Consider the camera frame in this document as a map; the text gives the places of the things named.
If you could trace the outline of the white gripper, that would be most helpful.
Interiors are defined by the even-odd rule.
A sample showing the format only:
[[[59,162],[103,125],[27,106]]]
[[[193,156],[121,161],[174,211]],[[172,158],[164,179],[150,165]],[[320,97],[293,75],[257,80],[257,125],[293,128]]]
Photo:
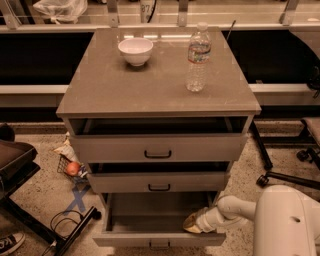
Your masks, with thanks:
[[[217,228],[226,228],[234,223],[233,219],[227,219],[217,207],[202,208],[190,214],[183,223],[183,228],[195,234],[209,233]]]

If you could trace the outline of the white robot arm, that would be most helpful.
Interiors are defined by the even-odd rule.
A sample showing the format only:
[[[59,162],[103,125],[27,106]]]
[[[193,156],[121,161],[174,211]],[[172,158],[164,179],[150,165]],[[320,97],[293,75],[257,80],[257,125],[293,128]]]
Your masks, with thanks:
[[[264,189],[256,202],[222,196],[190,214],[183,228],[209,233],[245,220],[254,223],[253,256],[319,256],[320,204],[285,185]]]

